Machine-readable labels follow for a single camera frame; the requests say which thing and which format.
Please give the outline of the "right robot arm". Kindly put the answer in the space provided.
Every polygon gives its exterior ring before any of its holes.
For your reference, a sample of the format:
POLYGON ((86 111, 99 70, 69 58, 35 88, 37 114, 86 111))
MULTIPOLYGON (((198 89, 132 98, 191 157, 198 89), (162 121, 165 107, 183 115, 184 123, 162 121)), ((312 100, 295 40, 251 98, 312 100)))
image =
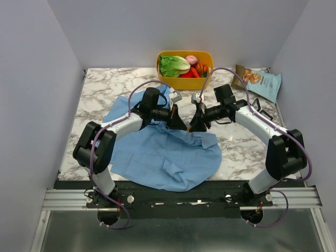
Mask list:
POLYGON ((205 132, 211 122, 229 118, 244 126, 267 146, 265 169, 243 185, 239 197, 246 205, 255 205, 260 195, 278 184, 282 179, 307 166, 302 133, 287 130, 261 115, 251 104, 236 100, 231 87, 223 85, 214 89, 217 106, 206 107, 199 93, 192 95, 196 112, 188 126, 189 132, 205 132))

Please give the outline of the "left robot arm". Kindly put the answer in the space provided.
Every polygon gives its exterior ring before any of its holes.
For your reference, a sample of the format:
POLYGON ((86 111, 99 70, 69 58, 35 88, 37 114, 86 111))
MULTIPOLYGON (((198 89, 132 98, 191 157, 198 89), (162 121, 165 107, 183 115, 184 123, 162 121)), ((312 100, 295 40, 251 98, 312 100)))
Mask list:
POLYGON ((85 167, 96 191, 98 201, 104 207, 116 203, 115 182, 111 178, 108 165, 115 142, 122 137, 140 131, 152 121, 165 122, 172 130, 187 130, 187 126, 178 114, 177 102, 182 100, 179 92, 169 89, 166 97, 158 88, 146 88, 143 96, 134 107, 122 117, 104 125, 89 122, 85 126, 72 153, 73 158, 85 167))

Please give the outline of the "blue shirt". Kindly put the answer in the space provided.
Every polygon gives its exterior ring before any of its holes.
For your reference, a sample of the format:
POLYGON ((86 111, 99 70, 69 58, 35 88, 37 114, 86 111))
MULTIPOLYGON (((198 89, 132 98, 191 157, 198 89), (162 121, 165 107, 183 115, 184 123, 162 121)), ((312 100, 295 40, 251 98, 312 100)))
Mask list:
MULTIPOLYGON (((169 88, 156 87, 166 97, 169 88)), ((124 116, 145 91, 131 98, 119 96, 102 125, 124 116)), ((171 130, 165 122, 152 121, 140 131, 115 142, 111 171, 123 178, 158 190, 186 192, 214 175, 222 152, 214 134, 171 130)))

